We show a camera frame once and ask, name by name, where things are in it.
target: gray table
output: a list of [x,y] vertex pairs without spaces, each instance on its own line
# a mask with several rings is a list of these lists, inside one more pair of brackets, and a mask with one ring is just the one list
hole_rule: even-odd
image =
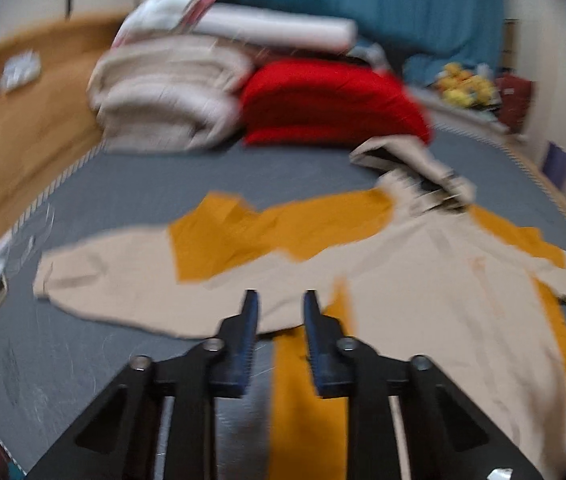
[[[502,150],[439,131],[432,151],[477,185],[480,205],[518,225],[541,228],[546,240],[566,249],[565,218]],[[234,146],[226,153],[202,155],[99,154],[48,199],[55,215],[44,247],[76,242],[106,229],[173,221],[197,206],[209,190],[236,192],[256,208],[266,208],[367,189],[375,180],[373,173],[349,165],[348,154],[340,150]],[[37,301],[31,283],[39,256],[10,279],[0,309],[0,440],[25,470],[131,356],[163,360],[192,345],[77,319]],[[270,342],[259,344],[253,373],[245,399],[220,403],[221,478],[266,476]]]

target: screw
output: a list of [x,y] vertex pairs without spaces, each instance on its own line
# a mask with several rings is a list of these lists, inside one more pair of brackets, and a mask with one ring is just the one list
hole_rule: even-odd
[[205,339],[203,342],[203,348],[208,352],[218,352],[219,350],[222,350],[224,346],[225,341],[218,339],[217,337]]
[[344,337],[336,342],[336,346],[345,352],[351,352],[358,346],[358,341],[353,337]]
[[427,357],[425,357],[424,355],[419,355],[416,356],[413,361],[414,366],[416,367],[416,370],[420,370],[420,371],[425,371],[425,370],[429,370],[432,367],[432,361],[430,361]]
[[130,368],[143,372],[152,365],[152,360],[144,355],[137,355],[129,360]]

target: maroon bag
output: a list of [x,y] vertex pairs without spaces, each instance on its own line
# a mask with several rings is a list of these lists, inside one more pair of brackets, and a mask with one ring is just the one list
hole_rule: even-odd
[[518,134],[523,129],[532,101],[534,83],[512,74],[505,74],[496,79],[496,87],[503,103],[498,120],[508,126],[513,134]]

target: purple object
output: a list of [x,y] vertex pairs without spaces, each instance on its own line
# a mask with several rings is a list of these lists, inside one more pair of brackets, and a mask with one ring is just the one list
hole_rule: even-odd
[[566,182],[566,151],[554,142],[549,143],[543,164],[543,173],[558,189]]

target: curtain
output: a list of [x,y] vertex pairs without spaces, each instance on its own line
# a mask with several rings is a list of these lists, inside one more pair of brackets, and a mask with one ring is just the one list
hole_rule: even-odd
[[326,0],[333,13],[355,19],[393,46],[420,52],[404,67],[410,84],[428,85],[449,61],[498,67],[504,0]]

